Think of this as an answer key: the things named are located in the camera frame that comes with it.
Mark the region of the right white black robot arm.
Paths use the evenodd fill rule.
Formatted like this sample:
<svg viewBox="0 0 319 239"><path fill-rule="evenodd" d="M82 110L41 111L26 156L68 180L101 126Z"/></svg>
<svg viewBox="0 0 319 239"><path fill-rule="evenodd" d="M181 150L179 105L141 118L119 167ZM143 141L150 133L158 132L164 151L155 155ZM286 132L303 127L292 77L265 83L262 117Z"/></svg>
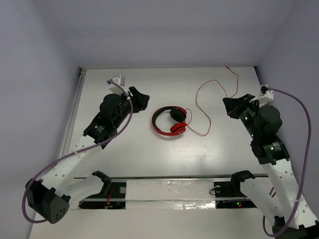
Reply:
<svg viewBox="0 0 319 239"><path fill-rule="evenodd" d="M277 132L282 126L280 112L266 102L266 96L246 94L223 98L227 115L240 120L252 138L251 149L269 177L273 188L265 191L248 170L231 176L230 190L246 196L263 214L275 239L317 239L319 220L302 195L302 184L294 176L290 155Z"/></svg>

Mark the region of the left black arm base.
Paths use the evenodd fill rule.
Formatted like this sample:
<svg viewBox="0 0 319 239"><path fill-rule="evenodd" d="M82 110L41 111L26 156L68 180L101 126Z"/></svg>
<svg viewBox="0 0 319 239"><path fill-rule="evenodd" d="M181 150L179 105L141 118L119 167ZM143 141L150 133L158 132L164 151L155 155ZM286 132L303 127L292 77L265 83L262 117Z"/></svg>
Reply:
<svg viewBox="0 0 319 239"><path fill-rule="evenodd" d="M102 182L101 189L96 194L90 195L79 202L80 209L108 209L119 210L126 208L126 180L115 180L101 171L95 171L93 176Z"/></svg>

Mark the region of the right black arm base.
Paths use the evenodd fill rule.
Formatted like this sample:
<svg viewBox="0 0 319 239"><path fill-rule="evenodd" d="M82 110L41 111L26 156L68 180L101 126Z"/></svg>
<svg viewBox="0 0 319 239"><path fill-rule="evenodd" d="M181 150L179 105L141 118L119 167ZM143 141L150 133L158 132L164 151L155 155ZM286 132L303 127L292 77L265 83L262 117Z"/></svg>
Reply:
<svg viewBox="0 0 319 239"><path fill-rule="evenodd" d="M209 194L214 196L218 209L255 208L255 204L240 191L240 183L247 179L255 179L248 170L231 175L230 181L214 182Z"/></svg>

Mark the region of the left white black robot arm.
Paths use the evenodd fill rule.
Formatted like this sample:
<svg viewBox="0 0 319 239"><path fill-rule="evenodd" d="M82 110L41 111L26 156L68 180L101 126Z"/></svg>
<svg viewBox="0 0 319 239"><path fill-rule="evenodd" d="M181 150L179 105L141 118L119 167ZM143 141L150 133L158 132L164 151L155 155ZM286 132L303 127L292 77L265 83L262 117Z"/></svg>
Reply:
<svg viewBox="0 0 319 239"><path fill-rule="evenodd" d="M150 97L135 87L126 90L117 83L111 83L109 89L111 94L104 97L99 112L83 131L73 151L45 166L26 183L21 210L28 222L35 224L37 221L27 215L26 207L40 214L42 223L55 224L72 204L94 194L112 194L112 179L101 171L90 173L80 183L73 183L73 178L89 159L127 128L134 113L147 108Z"/></svg>

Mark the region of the red black headphones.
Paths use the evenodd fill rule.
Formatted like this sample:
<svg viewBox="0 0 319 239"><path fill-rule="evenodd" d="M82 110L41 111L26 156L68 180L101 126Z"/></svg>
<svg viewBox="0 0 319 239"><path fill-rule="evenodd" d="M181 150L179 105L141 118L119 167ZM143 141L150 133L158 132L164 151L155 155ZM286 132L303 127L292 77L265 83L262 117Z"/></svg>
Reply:
<svg viewBox="0 0 319 239"><path fill-rule="evenodd" d="M164 113L169 113L170 119L174 122L174 125L172 125L169 129L169 131L163 131L157 126L157 119L158 117ZM180 136L183 134L186 130L187 123L186 120L186 110L182 107L178 106L165 106L158 110L156 110L152 115L152 125L154 130L163 136Z"/></svg>

